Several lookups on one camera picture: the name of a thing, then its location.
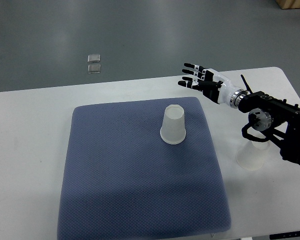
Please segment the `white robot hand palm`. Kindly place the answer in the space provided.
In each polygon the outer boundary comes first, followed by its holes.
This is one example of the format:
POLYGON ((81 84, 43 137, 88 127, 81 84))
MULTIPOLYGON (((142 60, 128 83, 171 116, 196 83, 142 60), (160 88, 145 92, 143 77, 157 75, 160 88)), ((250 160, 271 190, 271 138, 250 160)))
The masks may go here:
POLYGON ((204 80, 204 82, 220 84, 220 86, 217 87, 219 88, 219 97, 218 103, 216 104, 235 105, 235 101, 240 96, 240 88, 233 85, 232 81, 228 77, 216 70, 212 68, 208 68, 206 70, 208 80, 204 80))

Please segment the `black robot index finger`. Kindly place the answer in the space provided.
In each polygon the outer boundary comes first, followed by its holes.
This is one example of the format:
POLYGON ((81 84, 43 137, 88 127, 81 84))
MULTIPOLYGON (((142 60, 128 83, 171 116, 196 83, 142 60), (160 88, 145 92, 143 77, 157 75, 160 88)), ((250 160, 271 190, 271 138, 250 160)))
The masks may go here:
POLYGON ((197 91, 203 91, 204 90, 204 85, 203 81, 192 81, 192 80, 180 80, 177 83, 179 86, 197 90, 197 91))

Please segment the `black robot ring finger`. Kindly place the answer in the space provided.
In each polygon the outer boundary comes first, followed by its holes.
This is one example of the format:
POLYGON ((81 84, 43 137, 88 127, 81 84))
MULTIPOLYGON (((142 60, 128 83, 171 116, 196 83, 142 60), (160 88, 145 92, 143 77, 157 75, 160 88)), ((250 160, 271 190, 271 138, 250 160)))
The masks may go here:
POLYGON ((183 64, 184 67, 188 68, 188 69, 192 69, 198 73, 203 73, 204 71, 206 71, 206 68, 200 65, 196 65, 196 64, 192 64, 192 63, 184 63, 183 64))

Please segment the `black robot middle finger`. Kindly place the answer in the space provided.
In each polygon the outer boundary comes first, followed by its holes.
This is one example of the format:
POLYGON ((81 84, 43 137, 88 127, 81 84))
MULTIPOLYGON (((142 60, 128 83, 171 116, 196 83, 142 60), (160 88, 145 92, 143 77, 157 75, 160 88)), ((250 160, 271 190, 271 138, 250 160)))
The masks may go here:
POLYGON ((208 80, 208 74, 207 74, 207 70, 205 68, 201 69, 201 70, 182 69, 182 72, 185 74, 188 74, 188 75, 192 75, 200 81, 208 80))

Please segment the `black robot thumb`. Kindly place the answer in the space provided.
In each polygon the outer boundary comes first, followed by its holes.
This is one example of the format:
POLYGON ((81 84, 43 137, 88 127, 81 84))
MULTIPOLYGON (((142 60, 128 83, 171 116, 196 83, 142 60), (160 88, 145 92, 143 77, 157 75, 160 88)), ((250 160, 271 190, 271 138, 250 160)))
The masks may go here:
POLYGON ((219 88, 214 88, 214 89, 204 89, 202 91, 202 94, 208 98, 209 100, 211 100, 214 103, 218 103, 218 99, 219 99, 219 88))

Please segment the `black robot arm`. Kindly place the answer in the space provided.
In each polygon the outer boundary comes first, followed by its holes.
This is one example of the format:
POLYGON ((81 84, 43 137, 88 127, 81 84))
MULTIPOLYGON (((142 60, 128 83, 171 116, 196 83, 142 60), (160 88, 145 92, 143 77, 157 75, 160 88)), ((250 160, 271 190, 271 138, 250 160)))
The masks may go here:
POLYGON ((201 65, 185 63, 186 75, 178 85, 202 92, 216 104, 226 104, 248 114, 248 123, 241 129, 245 139, 257 143, 271 141, 279 147, 284 161, 300 165, 300 107, 288 104, 263 91, 253 92, 245 77, 242 89, 222 73, 201 65))

